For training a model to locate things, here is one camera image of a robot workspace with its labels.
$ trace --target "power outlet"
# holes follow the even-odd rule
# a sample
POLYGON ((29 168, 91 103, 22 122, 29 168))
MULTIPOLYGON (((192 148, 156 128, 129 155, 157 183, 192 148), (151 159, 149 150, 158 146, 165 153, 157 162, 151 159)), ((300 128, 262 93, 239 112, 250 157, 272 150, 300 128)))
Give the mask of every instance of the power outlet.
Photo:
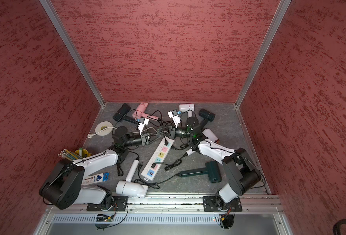
POLYGON ((153 181, 161 165, 157 164, 155 167, 152 168, 152 164, 156 162, 164 162, 173 143, 174 139, 163 138, 161 140, 159 146, 157 146, 155 152, 152 154, 152 157, 150 158, 146 167, 141 173, 141 175, 144 176, 145 181, 153 181))

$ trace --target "package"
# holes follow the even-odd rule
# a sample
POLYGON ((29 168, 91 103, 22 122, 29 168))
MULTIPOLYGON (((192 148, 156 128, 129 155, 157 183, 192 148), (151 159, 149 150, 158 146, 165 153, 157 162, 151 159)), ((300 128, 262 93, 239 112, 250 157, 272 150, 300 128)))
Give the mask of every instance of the package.
POLYGON ((109 172, 96 174, 93 176, 87 176, 83 178, 82 185, 89 185, 92 183, 99 183, 103 181, 107 181, 109 177, 109 172))

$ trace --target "white tape roll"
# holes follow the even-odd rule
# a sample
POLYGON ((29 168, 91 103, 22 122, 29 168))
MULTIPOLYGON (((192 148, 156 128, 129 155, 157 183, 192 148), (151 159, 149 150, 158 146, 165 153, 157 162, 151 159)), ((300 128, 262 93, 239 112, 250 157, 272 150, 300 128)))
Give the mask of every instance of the white tape roll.
POLYGON ((103 121, 96 126, 95 133, 98 133, 97 135, 100 135, 100 136, 104 136, 104 135, 111 133, 113 128, 108 128, 108 129, 104 130, 107 127, 113 127, 113 124, 110 121, 103 121))

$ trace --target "dark green hair dryer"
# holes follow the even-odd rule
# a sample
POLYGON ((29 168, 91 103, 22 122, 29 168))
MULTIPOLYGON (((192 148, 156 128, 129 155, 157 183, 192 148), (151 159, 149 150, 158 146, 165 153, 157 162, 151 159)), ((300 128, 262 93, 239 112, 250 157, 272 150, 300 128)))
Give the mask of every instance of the dark green hair dryer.
POLYGON ((218 183, 222 181, 221 173, 217 161, 210 161, 206 163, 206 167, 181 171, 179 173, 180 177, 188 177, 188 176, 199 176, 201 174, 208 174, 209 181, 211 183, 218 183))

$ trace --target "yellow cup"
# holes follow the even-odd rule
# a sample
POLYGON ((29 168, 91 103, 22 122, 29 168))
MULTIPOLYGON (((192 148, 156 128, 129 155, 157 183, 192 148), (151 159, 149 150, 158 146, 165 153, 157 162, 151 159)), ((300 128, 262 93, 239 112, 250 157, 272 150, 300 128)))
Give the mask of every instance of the yellow cup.
MULTIPOLYGON (((79 149, 78 150, 76 150, 75 152, 74 152, 76 155, 79 155, 79 149)), ((83 149, 83 158, 85 158, 84 156, 87 154, 87 157, 91 157, 92 156, 92 154, 91 153, 88 153, 88 151, 86 150, 86 149, 83 149)))

